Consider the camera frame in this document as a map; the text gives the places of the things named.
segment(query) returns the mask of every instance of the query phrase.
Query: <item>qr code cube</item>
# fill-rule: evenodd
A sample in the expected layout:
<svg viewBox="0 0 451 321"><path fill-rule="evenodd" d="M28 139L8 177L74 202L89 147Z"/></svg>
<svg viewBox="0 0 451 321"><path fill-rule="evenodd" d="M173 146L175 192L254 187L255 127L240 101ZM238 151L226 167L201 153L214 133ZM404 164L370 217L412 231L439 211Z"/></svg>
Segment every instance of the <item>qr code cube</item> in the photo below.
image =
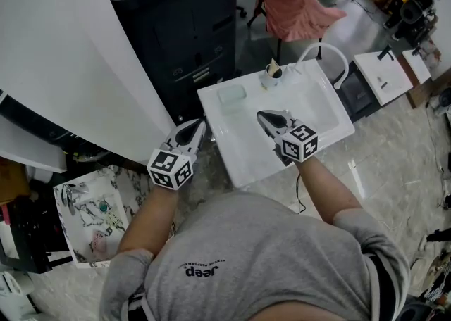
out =
<svg viewBox="0 0 451 321"><path fill-rule="evenodd" d="M154 184L167 189L179 189L192 176L191 158L156 149L147 165Z"/></svg>
<svg viewBox="0 0 451 321"><path fill-rule="evenodd" d="M281 153L299 162L304 162L318 151L318 134L304 124L283 134L281 139Z"/></svg>

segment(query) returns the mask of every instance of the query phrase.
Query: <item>jeep logo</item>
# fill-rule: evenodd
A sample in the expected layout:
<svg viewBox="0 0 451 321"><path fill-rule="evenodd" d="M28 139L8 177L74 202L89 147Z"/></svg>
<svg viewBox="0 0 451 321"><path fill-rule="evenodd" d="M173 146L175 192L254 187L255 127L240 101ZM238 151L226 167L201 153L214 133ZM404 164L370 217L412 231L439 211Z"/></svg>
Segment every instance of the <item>jeep logo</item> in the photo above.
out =
<svg viewBox="0 0 451 321"><path fill-rule="evenodd" d="M186 269L186 275L188 277L196 276L196 277L210 277L214 276L214 270L219 269L218 266L213 267L211 270L200 270L198 268L194 268L191 266L190 268Z"/></svg>

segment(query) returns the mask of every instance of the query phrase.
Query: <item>tile floor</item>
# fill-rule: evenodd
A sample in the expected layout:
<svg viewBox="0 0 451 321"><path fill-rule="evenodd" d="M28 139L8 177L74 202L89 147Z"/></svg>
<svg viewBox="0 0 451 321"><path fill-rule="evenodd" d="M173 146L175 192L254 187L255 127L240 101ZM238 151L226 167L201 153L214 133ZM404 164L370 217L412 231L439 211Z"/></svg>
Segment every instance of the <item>tile floor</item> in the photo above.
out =
<svg viewBox="0 0 451 321"><path fill-rule="evenodd" d="M238 0L248 14L255 0ZM370 11L374 5L359 0ZM380 24L384 16L365 14L349 0L338 0L337 7L348 16L338 21L323 41L353 54L381 50L390 43ZM282 62L297 60L308 42L284 44ZM248 31L245 20L237 22L237 66L243 73L261 70L268 63L276 40L265 31L260 16ZM402 42L394 50L406 49ZM334 56L323 52L321 67L330 78L341 71ZM339 177L413 260L421 236L435 229L449 227L450 215L438 203L443 195L435 155L438 161L450 150L448 126L442 118L434 118L424 107L412 110L405 97L355 124L356 132L320 152L318 158ZM199 202L232 189L217 148L206 142L200 153L200 164L191 187L180 202L177 221L193 211ZM247 191L269 196L295 210L297 173L294 168L246 186ZM306 205L305 215L318 217L311 200L301 185L299 196ZM437 245L431 252L437 253ZM97 320L97 308L106 270L78 270L63 265L43 275L32 275L36 304L60 320Z"/></svg>

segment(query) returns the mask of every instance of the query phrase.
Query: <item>chair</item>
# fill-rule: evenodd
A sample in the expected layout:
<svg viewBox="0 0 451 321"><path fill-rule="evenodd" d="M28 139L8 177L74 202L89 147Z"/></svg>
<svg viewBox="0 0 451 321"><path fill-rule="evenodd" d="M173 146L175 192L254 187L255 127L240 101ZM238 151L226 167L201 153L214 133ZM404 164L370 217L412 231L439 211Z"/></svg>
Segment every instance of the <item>chair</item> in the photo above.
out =
<svg viewBox="0 0 451 321"><path fill-rule="evenodd" d="M278 38L277 63L280 62L282 41L319 38L321 42L326 30L336 20L346 16L346 12L339 9L323 7L318 0L257 0L248 27L260 13L266 17L268 32ZM321 59L321 47L317 58Z"/></svg>

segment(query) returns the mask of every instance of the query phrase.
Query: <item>red object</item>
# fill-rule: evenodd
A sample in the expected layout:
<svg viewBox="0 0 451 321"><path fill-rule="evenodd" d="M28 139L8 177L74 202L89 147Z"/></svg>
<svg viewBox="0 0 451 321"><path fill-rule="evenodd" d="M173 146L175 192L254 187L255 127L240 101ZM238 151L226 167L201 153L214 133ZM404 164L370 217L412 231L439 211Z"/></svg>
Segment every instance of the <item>red object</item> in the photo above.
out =
<svg viewBox="0 0 451 321"><path fill-rule="evenodd" d="M284 42L322 38L336 20L346 16L340 9L323 7L318 0L264 0L264 5L266 29Z"/></svg>
<svg viewBox="0 0 451 321"><path fill-rule="evenodd" d="M11 221L9 219L8 205L3 205L1 207L1 212L3 213L3 219L5 223L9 226L11 224Z"/></svg>

